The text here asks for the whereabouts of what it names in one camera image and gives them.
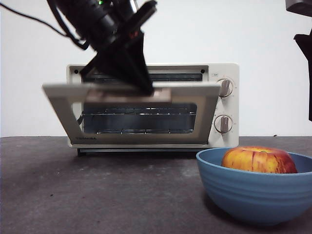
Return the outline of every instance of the oven rack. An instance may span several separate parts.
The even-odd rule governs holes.
[[[96,134],[187,134],[194,129],[108,129]]]
[[[105,115],[187,115],[195,116],[196,111],[187,108],[107,108],[96,113],[82,112],[81,116]]]

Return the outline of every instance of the yellow-red apple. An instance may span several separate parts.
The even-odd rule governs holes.
[[[297,173],[291,156],[283,150],[262,146],[240,146],[228,150],[223,167],[251,172]]]

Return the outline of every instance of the table surface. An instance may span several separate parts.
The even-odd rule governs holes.
[[[312,156],[312,137],[240,137]],[[274,227],[239,222],[202,186],[195,153],[77,157],[65,137],[1,138],[2,234],[310,234],[312,209]]]

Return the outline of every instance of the oven door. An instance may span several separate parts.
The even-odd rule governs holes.
[[[150,97],[123,86],[43,85],[75,148],[205,148],[220,85],[154,82]]]

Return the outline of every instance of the oven knob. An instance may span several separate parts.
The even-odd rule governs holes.
[[[232,119],[228,116],[218,116],[214,121],[215,129],[220,133],[227,133],[232,129]]]
[[[225,98],[232,93],[233,85],[228,79],[221,79],[218,84],[221,84],[220,97]]]

